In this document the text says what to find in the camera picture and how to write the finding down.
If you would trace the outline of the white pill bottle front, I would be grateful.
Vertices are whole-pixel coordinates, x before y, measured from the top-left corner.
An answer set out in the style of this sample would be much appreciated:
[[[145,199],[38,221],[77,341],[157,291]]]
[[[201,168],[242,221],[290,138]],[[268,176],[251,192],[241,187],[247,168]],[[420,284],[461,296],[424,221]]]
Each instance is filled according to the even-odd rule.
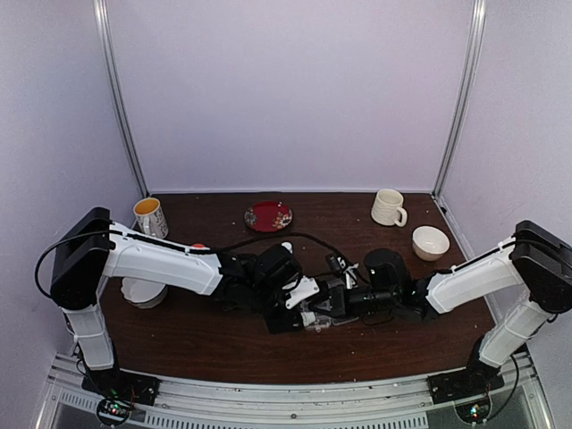
[[[300,317],[304,327],[308,327],[316,323],[316,315],[314,312],[301,312]]]

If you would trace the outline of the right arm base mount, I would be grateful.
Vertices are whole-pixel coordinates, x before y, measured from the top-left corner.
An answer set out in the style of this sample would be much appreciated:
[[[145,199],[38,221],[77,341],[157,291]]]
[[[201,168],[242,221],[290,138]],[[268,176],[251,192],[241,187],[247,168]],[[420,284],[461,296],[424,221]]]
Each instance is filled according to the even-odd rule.
[[[460,370],[427,377],[429,391],[434,404],[462,400],[484,395],[505,385],[500,369],[480,360],[479,349],[484,337],[474,344],[467,365]]]

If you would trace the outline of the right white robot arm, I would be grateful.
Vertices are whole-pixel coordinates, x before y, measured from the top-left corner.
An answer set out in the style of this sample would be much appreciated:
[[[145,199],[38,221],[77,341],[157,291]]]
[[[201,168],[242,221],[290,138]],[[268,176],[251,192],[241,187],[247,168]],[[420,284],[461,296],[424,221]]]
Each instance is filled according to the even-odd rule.
[[[467,368],[459,373],[458,387],[470,395],[552,317],[571,309],[571,247],[528,220],[481,256],[423,278],[413,278],[402,256],[387,248],[367,253],[364,265],[366,285],[349,289],[324,283],[309,309],[332,319],[386,311],[418,323],[495,291],[525,287],[515,306],[475,343]]]

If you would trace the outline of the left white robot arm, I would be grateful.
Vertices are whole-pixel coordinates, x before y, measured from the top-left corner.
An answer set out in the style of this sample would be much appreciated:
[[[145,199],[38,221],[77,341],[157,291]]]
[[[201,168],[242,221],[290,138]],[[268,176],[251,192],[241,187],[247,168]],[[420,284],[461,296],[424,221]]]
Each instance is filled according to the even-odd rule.
[[[303,274],[289,243],[259,255],[236,251],[236,246],[208,248],[154,238],[112,221],[108,209],[95,207],[45,250],[55,258],[50,287],[42,293],[67,315],[95,384],[119,397],[129,379],[116,363],[99,306],[102,278],[175,286],[237,303],[262,314],[271,333],[317,324],[317,314],[299,304],[318,294],[320,286]]]

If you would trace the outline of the clear plastic pill organizer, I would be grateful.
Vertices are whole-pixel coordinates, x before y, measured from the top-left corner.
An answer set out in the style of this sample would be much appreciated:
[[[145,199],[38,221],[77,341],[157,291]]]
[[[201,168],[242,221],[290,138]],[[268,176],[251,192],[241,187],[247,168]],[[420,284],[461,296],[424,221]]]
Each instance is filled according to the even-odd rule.
[[[300,313],[301,312],[314,312],[311,311],[309,306],[307,305],[302,305],[300,307]],[[316,315],[316,323],[314,325],[308,326],[308,327],[304,327],[306,330],[309,331],[316,331],[316,332],[321,332],[322,330],[328,329],[330,327],[334,327],[334,326],[342,326],[344,324],[351,324],[354,323],[358,320],[358,317],[342,317],[342,318],[332,318],[328,315],[323,315],[323,314],[319,314],[317,312],[314,312]]]

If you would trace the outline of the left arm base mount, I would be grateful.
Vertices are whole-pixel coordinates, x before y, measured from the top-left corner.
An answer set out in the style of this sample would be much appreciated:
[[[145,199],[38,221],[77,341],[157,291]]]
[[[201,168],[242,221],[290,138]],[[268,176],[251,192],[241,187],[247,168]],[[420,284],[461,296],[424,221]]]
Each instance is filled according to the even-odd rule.
[[[153,406],[160,387],[154,376],[135,374],[121,370],[116,347],[111,342],[113,365],[109,369],[90,369],[86,364],[84,348],[80,346],[80,358],[85,368],[82,389],[98,393],[109,400]]]

